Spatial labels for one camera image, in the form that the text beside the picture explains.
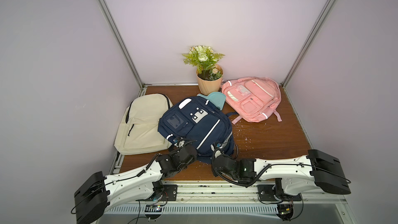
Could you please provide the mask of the navy blue backpack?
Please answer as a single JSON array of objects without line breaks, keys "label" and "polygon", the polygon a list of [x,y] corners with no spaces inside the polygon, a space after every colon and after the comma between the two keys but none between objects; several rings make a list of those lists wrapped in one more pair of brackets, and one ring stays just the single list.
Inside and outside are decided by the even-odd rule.
[{"label": "navy blue backpack", "polygon": [[216,148],[226,155],[234,154],[229,116],[200,96],[188,97],[166,111],[159,120],[158,132],[174,146],[187,140],[197,150],[200,162],[210,164]]}]

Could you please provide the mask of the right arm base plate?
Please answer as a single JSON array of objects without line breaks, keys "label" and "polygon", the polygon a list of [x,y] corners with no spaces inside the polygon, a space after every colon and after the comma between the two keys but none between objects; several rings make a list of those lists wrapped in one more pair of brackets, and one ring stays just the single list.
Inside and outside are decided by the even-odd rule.
[{"label": "right arm base plate", "polygon": [[291,196],[286,194],[281,186],[277,185],[258,185],[258,196],[262,202],[289,202],[289,201],[301,201],[300,195]]}]

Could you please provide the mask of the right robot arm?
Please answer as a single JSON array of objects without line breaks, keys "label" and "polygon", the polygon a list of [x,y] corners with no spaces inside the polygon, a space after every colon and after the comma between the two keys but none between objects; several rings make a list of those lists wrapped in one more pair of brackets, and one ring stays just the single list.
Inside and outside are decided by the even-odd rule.
[{"label": "right robot arm", "polygon": [[296,196],[318,188],[334,195],[351,193],[351,182],[345,177],[340,160],[317,149],[278,160],[236,160],[216,149],[211,166],[217,176],[236,186],[248,188],[258,181],[273,179],[275,195]]}]

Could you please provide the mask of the beige plant pot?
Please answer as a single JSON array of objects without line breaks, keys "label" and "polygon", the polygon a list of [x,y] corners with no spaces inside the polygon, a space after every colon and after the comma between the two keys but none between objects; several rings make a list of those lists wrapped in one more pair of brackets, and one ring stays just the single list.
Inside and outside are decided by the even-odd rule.
[{"label": "beige plant pot", "polygon": [[200,92],[209,95],[212,92],[218,92],[221,88],[223,79],[223,69],[219,65],[213,68],[203,70],[199,73],[196,71]]}]

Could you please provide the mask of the artificial green flowering plant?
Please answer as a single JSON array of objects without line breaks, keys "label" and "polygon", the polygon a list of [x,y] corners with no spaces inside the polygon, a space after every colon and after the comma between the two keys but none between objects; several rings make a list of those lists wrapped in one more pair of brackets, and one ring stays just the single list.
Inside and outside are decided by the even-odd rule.
[{"label": "artificial green flowering plant", "polygon": [[182,54],[184,64],[197,69],[197,75],[202,80],[214,81],[222,77],[223,72],[217,67],[224,54],[215,53],[210,46],[193,46],[188,53]]}]

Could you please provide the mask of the cream white backpack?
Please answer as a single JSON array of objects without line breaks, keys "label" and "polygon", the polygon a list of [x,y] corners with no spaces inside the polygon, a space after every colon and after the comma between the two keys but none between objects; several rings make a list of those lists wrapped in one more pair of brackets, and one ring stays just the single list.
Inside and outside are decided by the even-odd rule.
[{"label": "cream white backpack", "polygon": [[158,132],[160,118],[173,106],[164,94],[136,98],[125,110],[114,147],[122,155],[166,150],[171,143]]}]

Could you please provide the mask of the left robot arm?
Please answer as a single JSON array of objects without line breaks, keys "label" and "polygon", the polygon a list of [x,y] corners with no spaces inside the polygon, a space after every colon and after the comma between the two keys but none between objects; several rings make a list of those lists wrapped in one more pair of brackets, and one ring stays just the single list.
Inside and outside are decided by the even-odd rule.
[{"label": "left robot arm", "polygon": [[162,180],[186,169],[197,155],[196,148],[186,145],[168,154],[157,154],[147,165],[124,173],[92,174],[74,193],[71,213],[76,216],[76,223],[91,224],[113,207],[159,197]]}]

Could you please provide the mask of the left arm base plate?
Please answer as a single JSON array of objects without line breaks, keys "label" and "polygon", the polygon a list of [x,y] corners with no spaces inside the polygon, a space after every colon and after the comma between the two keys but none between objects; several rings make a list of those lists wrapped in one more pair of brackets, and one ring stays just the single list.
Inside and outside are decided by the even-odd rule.
[{"label": "left arm base plate", "polygon": [[178,185],[176,184],[157,184],[153,188],[154,192],[148,198],[148,201],[176,201],[178,193]]}]

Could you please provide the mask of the aluminium front rail frame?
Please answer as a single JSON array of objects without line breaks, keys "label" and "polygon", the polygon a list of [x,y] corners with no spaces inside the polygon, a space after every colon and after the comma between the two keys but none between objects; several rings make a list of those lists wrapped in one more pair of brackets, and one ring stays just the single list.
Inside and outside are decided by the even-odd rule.
[{"label": "aluminium front rail frame", "polygon": [[221,181],[166,181],[178,185],[176,201],[134,201],[106,211],[97,224],[356,224],[344,196],[321,190],[301,201],[262,202],[256,183],[248,188]]}]

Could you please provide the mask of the pink backpack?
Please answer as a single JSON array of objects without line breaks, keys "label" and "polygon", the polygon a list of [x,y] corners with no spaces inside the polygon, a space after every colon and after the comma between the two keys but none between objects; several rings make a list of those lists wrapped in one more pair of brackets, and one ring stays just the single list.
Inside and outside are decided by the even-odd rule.
[{"label": "pink backpack", "polygon": [[281,122],[277,112],[281,103],[281,91],[277,82],[270,78],[244,77],[228,80],[223,83],[221,92],[226,96],[226,102],[237,112],[238,117],[232,123],[241,119],[247,122],[261,122],[272,115]]}]

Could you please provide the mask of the teal plastic paddle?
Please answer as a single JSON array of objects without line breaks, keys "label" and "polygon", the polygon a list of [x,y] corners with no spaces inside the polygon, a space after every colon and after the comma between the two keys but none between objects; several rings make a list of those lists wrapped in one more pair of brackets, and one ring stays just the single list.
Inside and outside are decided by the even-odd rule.
[{"label": "teal plastic paddle", "polygon": [[223,110],[224,104],[226,102],[226,95],[221,92],[211,92],[209,95],[197,94],[197,96],[206,99],[216,106],[219,110]]}]

